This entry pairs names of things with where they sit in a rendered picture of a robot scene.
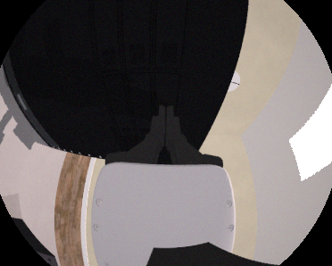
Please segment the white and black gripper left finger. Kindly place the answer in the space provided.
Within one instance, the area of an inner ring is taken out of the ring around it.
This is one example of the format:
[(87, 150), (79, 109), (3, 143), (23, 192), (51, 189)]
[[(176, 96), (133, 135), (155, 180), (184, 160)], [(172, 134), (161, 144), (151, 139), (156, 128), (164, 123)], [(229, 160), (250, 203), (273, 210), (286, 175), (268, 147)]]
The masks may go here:
[(164, 147), (165, 106), (159, 105), (158, 116), (153, 116), (151, 130), (145, 140), (128, 152), (110, 153), (105, 156), (105, 164), (113, 162), (136, 162), (157, 164), (159, 152)]

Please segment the black server rack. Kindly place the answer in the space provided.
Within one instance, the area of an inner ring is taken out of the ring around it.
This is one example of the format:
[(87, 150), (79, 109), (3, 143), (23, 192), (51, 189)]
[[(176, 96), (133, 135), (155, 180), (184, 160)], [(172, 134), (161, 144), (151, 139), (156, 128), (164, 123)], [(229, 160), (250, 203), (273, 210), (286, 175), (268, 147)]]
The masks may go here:
[(199, 150), (233, 78), (248, 4), (45, 0), (13, 40), (4, 74), (54, 149), (99, 159), (128, 152), (151, 130), (159, 105), (165, 124), (172, 105), (181, 134)]

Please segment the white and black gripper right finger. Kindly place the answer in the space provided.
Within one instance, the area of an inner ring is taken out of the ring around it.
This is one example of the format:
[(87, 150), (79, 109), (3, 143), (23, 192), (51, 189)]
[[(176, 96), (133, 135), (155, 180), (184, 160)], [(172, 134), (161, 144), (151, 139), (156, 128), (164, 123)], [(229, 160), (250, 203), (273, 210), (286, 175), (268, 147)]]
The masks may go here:
[(166, 111), (165, 147), (170, 152), (172, 165), (211, 164), (223, 168), (223, 161), (219, 156), (201, 154), (187, 142), (180, 132), (179, 117), (174, 117), (172, 105)]

